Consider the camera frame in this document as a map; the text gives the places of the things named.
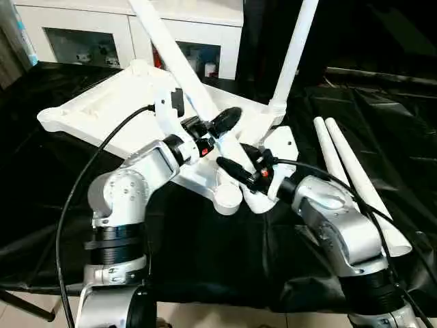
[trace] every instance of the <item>end effector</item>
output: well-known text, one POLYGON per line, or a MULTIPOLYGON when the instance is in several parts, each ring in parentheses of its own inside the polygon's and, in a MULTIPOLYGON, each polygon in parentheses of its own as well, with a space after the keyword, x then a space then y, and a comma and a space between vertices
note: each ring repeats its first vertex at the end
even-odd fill
POLYGON ((315 176, 298 184, 288 177, 275 182, 278 160, 272 153, 248 151, 257 168, 254 174, 229 159, 218 158, 217 163, 252 192, 278 197, 302 217, 339 278, 352 325, 419 328, 410 304, 393 284, 376 226, 357 211, 349 192, 315 176))

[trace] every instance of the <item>white cabinet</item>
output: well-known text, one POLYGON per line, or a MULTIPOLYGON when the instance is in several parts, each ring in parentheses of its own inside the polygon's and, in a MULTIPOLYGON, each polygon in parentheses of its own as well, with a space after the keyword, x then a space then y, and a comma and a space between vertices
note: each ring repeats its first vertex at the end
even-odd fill
MULTIPOLYGON (((206 64, 235 79, 243 25, 242 0, 155 0, 170 34, 198 73, 206 64)), ((15 0, 44 62, 125 68, 154 63, 153 45, 127 0, 15 0)))
POLYGON ((125 68, 135 58, 125 15, 21 5, 16 9, 43 62, 125 68))
MULTIPOLYGON (((136 16, 129 17, 130 31, 137 58, 143 58, 153 63, 152 45, 149 36, 141 26, 136 16)), ((182 51, 187 44, 201 46, 216 46, 218 53, 218 77, 235 79, 238 51, 240 49, 241 28, 234 26, 213 25, 205 23, 182 22, 180 20, 164 19, 171 36, 180 44, 182 51)))

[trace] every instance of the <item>black cable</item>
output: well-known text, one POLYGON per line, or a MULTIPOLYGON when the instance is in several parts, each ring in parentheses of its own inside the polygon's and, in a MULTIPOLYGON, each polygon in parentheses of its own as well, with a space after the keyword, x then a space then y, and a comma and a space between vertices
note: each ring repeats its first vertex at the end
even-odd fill
POLYGON ((387 217, 381 211, 377 210, 373 206, 369 205, 369 207, 370 207, 370 209, 373 212, 378 214, 381 218, 383 218, 384 220, 386 220, 386 221, 390 222, 391 224, 393 224, 393 226, 395 228, 397 228, 405 236, 406 240, 412 245, 412 248, 416 252, 417 257, 421 261, 422 265, 425 267, 425 270, 428 272, 429 277, 431 278, 432 282, 437 287, 437 275, 435 274, 435 272, 432 271, 431 267, 429 266, 429 264, 428 264, 428 262, 427 262, 427 260, 425 258, 425 254, 421 251, 421 249, 420 249, 419 245, 417 245, 416 241, 413 238, 411 238, 411 236, 409 235, 409 232, 406 231, 406 229, 403 228, 401 225, 399 225, 397 222, 394 222, 392 219, 387 217))
POLYGON ((85 165, 85 167, 82 169, 81 173, 78 175, 76 181, 73 184, 73 187, 71 188, 71 192, 67 197, 66 203, 64 204, 64 207, 62 208, 61 217, 59 218, 59 223, 57 225, 56 230, 56 241, 55 241, 55 249, 56 249, 56 269, 57 269, 57 277, 59 280, 59 287, 61 288, 61 300, 62 305, 64 307, 64 311, 66 313, 67 323, 69 328, 74 328, 74 319, 71 312, 70 304, 68 302, 68 296, 67 296, 67 288, 64 281, 64 277, 62 275, 62 267, 61 267, 61 233, 62 233, 62 226, 64 224, 66 213, 68 211, 68 207, 70 206, 70 202, 72 201, 74 192, 76 191, 77 187, 79 186, 79 183, 85 176, 85 174, 88 172, 88 169, 91 167, 93 162, 96 160, 97 156, 104 150, 104 148, 109 144, 112 138, 125 126, 131 119, 133 119, 138 114, 147 111, 149 109, 153 109, 153 106, 146 106, 143 108, 138 109, 137 111, 130 114, 127 118, 123 120, 109 135, 108 137, 100 144, 96 152, 93 154, 93 156, 89 159, 88 163, 85 165))
POLYGON ((386 254, 386 259, 387 259, 388 267, 389 267, 389 273, 391 275, 393 275, 393 276, 391 276, 392 284, 396 288, 398 288, 398 289, 400 289, 402 291, 404 297, 407 298, 407 300, 410 303, 410 305, 412 306, 413 310, 416 312, 416 314, 419 316, 419 318, 423 321, 425 326, 427 328, 434 328, 434 326, 430 323, 430 321, 426 317, 426 315, 424 315, 424 313, 422 312, 420 307, 412 299, 412 297, 408 293, 408 291, 405 288, 401 287, 401 285, 395 281, 395 279, 398 278, 398 275, 397 275, 397 272, 396 272, 396 269, 395 269, 395 265, 393 263, 393 259, 392 259, 391 255, 390 255, 389 246, 387 245, 387 242, 385 240, 384 234, 382 232, 382 228, 381 228, 380 224, 378 223, 378 220, 376 219, 376 217, 375 217, 375 215, 373 213, 375 211, 375 208, 372 208, 370 205, 368 205, 361 198, 361 196, 354 189, 349 187, 346 183, 344 183, 343 181, 338 179, 336 176, 333 176, 332 174, 328 173, 327 171, 325 171, 323 169, 320 169, 319 167, 316 167, 316 166, 313 166, 313 165, 310 165, 310 164, 306 164, 306 163, 297 162, 297 161, 290 161, 290 160, 287 160, 287 159, 275 159, 274 162, 278 163, 278 164, 295 165, 296 167, 299 167, 299 166, 300 167, 306 167, 307 169, 310 169, 313 172, 317 172, 318 174, 320 174, 324 178, 327 178, 329 180, 332 180, 332 181, 336 182, 337 184, 341 185, 344 189, 346 189, 349 193, 352 194, 354 199, 357 201, 358 205, 363 208, 366 216, 369 217, 369 219, 372 221, 372 223, 376 226, 376 229, 378 230, 378 234, 380 235, 380 238, 381 238, 382 248, 383 248, 383 250, 384 250, 384 252, 386 254))

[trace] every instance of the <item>black plastic sheet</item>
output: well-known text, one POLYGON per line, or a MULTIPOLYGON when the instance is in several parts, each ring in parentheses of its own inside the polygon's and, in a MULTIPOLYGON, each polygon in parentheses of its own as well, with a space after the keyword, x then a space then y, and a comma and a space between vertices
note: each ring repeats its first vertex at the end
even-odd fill
MULTIPOLYGON (((36 114, 59 106, 116 70, 38 64, 0 100, 3 176, 0 286, 58 293, 53 236, 67 194, 95 147, 47 133, 36 114)), ((307 88, 293 95, 284 123, 299 159, 324 167, 312 119, 334 117, 395 220, 416 232, 437 269, 437 115, 432 99, 307 88)), ((72 294, 83 278, 91 211, 87 186, 121 159, 105 153, 74 200, 62 238, 64 274, 72 294)), ((296 178, 308 172, 298 170, 296 178)), ((169 183, 147 208, 152 282, 159 301, 227 303, 277 312, 348 310, 322 251, 302 233, 285 204, 264 215, 245 204, 231 217, 209 200, 169 183)), ((412 296, 430 316, 437 289, 414 254, 397 259, 412 296)))

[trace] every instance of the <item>white furniture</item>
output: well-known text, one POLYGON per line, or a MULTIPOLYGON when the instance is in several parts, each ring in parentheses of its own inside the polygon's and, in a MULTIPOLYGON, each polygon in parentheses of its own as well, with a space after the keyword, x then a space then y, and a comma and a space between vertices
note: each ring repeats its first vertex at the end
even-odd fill
MULTIPOLYGON (((88 31, 97 32, 87 36, 90 40, 100 38, 101 44, 111 40, 121 68, 134 58, 154 63, 152 43, 127 0, 14 0, 14 4, 41 61, 62 62, 60 49, 67 57, 85 56, 76 54, 71 42, 59 36, 58 31, 68 30, 76 39, 83 35, 75 31, 88 31)), ((244 21, 242 0, 156 0, 153 4, 176 41, 217 46, 218 77, 235 79, 244 21)), ((77 61, 87 60, 85 56, 77 61)))

